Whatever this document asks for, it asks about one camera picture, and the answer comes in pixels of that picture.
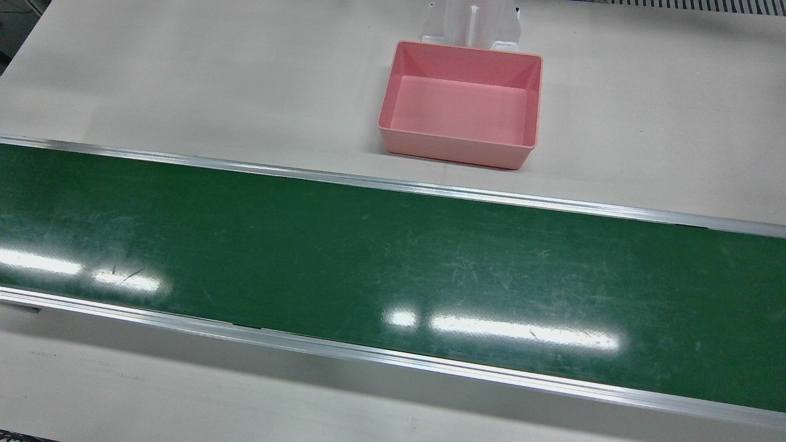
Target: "white workbench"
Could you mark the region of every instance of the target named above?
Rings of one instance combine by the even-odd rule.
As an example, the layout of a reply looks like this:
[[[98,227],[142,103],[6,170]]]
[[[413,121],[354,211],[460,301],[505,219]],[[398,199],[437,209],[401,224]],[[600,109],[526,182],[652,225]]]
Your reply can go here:
[[[422,0],[55,2],[0,78],[0,133],[784,224],[786,20],[517,4],[545,59],[520,171],[384,151]]]

